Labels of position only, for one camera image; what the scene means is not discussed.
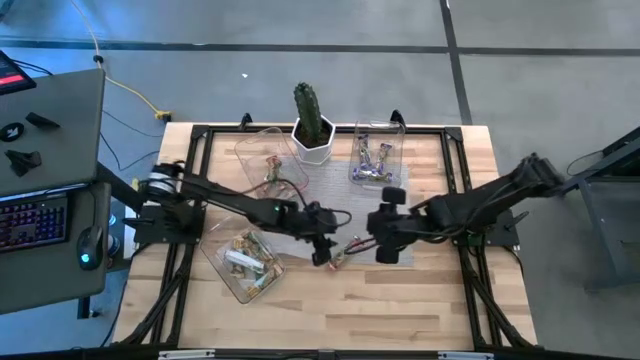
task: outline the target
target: wooden table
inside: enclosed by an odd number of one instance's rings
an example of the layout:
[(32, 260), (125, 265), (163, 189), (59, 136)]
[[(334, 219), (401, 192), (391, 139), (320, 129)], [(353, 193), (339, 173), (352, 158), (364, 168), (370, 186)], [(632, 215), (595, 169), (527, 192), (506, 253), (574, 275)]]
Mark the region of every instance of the wooden table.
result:
[[(185, 159), (192, 125), (167, 125), (159, 162)], [(473, 186), (495, 179), (498, 173), (488, 128), (463, 126), (462, 132)], [(215, 136), (209, 180), (235, 190), (250, 187), (233, 150), (236, 142), (246, 136), (250, 135)], [(348, 161), (351, 141), (352, 135), (336, 135), (332, 159)], [(412, 204), (446, 193), (444, 164), (436, 136), (407, 135), (403, 161), (409, 168), (408, 198)], [(459, 179), (458, 185), (463, 188)], [(203, 234), (208, 244), (215, 239), (206, 234), (206, 229), (230, 214), (212, 206), (209, 209)], [(155, 302), (167, 248), (152, 245), (133, 259), (115, 341), (129, 335)], [(248, 305), (238, 303), (202, 251), (197, 250), (180, 347), (471, 349), (457, 251), (449, 242), (440, 245), (419, 242), (413, 249), (412, 267), (350, 265), (339, 272), (315, 268), (309, 258), (283, 256), (287, 266), (285, 277)], [(500, 248), (487, 249), (487, 259), (496, 302), (522, 335), (535, 343), (518, 264)], [(164, 336), (171, 327), (173, 308), (171, 302)], [(488, 340), (486, 311), (482, 305), (478, 309)]]

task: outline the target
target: clear plastic container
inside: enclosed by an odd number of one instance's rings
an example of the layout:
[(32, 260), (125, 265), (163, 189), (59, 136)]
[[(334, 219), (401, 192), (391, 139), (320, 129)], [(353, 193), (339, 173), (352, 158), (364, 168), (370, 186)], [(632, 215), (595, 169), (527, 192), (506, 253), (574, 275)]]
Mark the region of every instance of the clear plastic container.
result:
[[(260, 131), (235, 145), (235, 153), (251, 186), (258, 186), (275, 178), (286, 179), (298, 189), (309, 184), (309, 177), (300, 167), (296, 156), (277, 127)], [(296, 194), (286, 183), (273, 181), (256, 189), (258, 198), (289, 199)]]
[[(284, 262), (262, 232), (239, 217), (229, 217), (210, 230), (200, 249), (241, 304), (262, 295), (285, 273)], [(261, 270), (237, 253), (257, 260)]]
[(400, 186), (404, 134), (404, 126), (396, 122), (356, 123), (349, 163), (349, 180), (373, 189)]

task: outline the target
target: backlit keyboard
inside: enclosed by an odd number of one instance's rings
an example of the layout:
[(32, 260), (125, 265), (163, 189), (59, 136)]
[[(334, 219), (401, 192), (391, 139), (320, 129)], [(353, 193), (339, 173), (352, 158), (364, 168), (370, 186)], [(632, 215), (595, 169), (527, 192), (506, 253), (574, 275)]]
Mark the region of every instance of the backlit keyboard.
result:
[(66, 240), (67, 197), (0, 203), (0, 252)]

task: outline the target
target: white hexagonal pot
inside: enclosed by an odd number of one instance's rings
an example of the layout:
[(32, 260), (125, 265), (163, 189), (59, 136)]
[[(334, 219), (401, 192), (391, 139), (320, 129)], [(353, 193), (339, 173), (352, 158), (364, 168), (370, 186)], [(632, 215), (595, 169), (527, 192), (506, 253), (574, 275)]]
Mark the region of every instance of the white hexagonal pot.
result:
[(296, 144), (300, 161), (305, 164), (322, 165), (322, 163), (324, 163), (329, 157), (331, 157), (331, 147), (333, 146), (333, 137), (336, 134), (336, 126), (333, 125), (333, 123), (324, 116), (322, 116), (322, 120), (331, 127), (329, 142), (326, 145), (318, 146), (312, 149), (308, 149), (306, 146), (302, 145), (295, 137), (296, 130), (298, 129), (298, 124), (300, 123), (300, 118), (296, 120), (296, 124), (293, 126), (291, 139), (293, 139), (293, 142)]

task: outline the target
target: gray floor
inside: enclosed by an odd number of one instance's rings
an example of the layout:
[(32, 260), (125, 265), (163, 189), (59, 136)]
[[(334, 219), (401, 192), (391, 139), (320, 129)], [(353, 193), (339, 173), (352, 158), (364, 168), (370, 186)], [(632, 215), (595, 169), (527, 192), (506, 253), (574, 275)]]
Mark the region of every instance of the gray floor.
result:
[[(104, 40), (220, 44), (446, 46), (437, 0), (124, 0), (81, 2)], [(458, 44), (468, 47), (638, 48), (633, 0), (450, 0)], [(66, 0), (21, 0), (0, 23), (2, 39), (86, 40)], [(53, 72), (93, 66), (89, 50), (5, 48)], [(336, 122), (386, 118), (460, 124), (445, 54), (104, 51), (109, 73), (134, 86), (176, 121), (290, 122), (291, 91), (312, 83)], [(462, 56), (474, 124), (488, 125), (498, 167), (510, 171), (533, 151), (561, 171), (638, 125), (640, 57)], [(162, 124), (131, 94), (107, 87), (105, 109), (148, 133)], [(123, 165), (158, 148), (159, 139), (103, 132)], [(115, 162), (101, 147), (100, 160)], [(153, 158), (120, 175), (145, 176)], [(539, 342), (547, 348), (640, 357), (640, 287), (586, 293), (608, 269), (577, 194), (526, 201), (518, 226), (525, 281)], [(0, 352), (97, 346), (107, 333), (125, 274), (109, 276), (96, 303), (103, 318), (75, 320), (75, 303), (0, 317)]]

